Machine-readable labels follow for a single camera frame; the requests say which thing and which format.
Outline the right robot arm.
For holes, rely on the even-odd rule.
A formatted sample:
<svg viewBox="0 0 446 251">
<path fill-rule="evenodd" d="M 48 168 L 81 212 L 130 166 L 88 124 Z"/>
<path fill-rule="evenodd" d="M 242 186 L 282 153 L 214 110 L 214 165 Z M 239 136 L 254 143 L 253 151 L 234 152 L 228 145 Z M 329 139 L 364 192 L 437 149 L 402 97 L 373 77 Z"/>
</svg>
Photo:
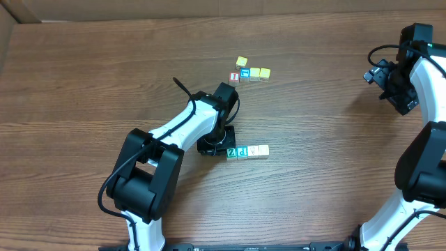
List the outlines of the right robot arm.
<svg viewBox="0 0 446 251">
<path fill-rule="evenodd" d="M 396 60 L 374 63 L 364 79 L 401 115 L 419 106 L 424 127 L 397 162 L 392 196 L 336 250 L 406 250 L 400 242 L 417 224 L 444 216 L 445 46 L 433 42 L 430 24 L 414 23 L 395 47 Z"/>
</svg>

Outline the yellow letter K block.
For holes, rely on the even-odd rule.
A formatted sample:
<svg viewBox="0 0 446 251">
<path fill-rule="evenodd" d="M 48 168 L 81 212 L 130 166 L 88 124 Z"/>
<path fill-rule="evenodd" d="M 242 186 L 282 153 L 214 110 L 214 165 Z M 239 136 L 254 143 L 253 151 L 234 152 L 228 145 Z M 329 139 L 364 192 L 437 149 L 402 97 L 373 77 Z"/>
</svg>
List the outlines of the yellow letter K block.
<svg viewBox="0 0 446 251">
<path fill-rule="evenodd" d="M 270 155 L 270 149 L 268 145 L 258 145 L 259 158 L 268 158 Z"/>
</svg>

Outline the white ice cream block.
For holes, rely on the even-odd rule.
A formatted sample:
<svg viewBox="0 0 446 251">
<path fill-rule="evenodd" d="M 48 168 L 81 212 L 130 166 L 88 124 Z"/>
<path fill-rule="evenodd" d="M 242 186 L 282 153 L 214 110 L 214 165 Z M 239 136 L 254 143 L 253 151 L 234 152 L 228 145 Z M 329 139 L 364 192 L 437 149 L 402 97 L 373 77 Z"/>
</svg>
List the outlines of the white ice cream block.
<svg viewBox="0 0 446 251">
<path fill-rule="evenodd" d="M 259 157 L 259 147 L 258 146 L 248 146 L 247 156 L 249 159 L 257 159 Z"/>
</svg>

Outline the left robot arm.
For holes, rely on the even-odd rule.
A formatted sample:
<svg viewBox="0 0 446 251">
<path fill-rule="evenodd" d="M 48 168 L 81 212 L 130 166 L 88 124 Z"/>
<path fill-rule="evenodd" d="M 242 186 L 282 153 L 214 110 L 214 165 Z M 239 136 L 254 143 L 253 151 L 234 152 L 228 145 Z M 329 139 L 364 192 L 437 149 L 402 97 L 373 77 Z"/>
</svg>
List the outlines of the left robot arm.
<svg viewBox="0 0 446 251">
<path fill-rule="evenodd" d="M 231 122 L 239 107 L 235 87 L 221 83 L 212 94 L 190 94 L 187 107 L 165 125 L 128 133 L 98 192 L 99 208 L 126 221 L 129 240 L 118 250 L 163 250 L 162 216 L 174 197 L 185 152 L 192 145 L 209 156 L 235 149 Z"/>
</svg>

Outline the blue letter P block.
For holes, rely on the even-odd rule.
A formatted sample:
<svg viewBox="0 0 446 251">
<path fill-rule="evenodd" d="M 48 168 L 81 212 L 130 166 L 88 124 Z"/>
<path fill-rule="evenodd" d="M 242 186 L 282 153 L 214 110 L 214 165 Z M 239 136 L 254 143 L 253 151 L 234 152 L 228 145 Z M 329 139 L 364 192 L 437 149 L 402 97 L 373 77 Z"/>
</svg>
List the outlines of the blue letter P block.
<svg viewBox="0 0 446 251">
<path fill-rule="evenodd" d="M 237 146 L 236 152 L 237 152 L 238 160 L 248 159 L 248 147 L 247 146 Z"/>
</svg>

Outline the green letter Z block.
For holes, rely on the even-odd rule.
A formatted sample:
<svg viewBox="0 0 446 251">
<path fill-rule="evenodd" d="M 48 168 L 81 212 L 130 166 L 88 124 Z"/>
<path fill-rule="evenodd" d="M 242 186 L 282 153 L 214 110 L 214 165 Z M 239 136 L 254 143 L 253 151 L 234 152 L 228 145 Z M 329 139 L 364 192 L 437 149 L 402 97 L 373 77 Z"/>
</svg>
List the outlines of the green letter Z block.
<svg viewBox="0 0 446 251">
<path fill-rule="evenodd" d="M 227 160 L 237 160 L 238 153 L 236 148 L 229 148 L 226 150 L 226 159 Z"/>
</svg>

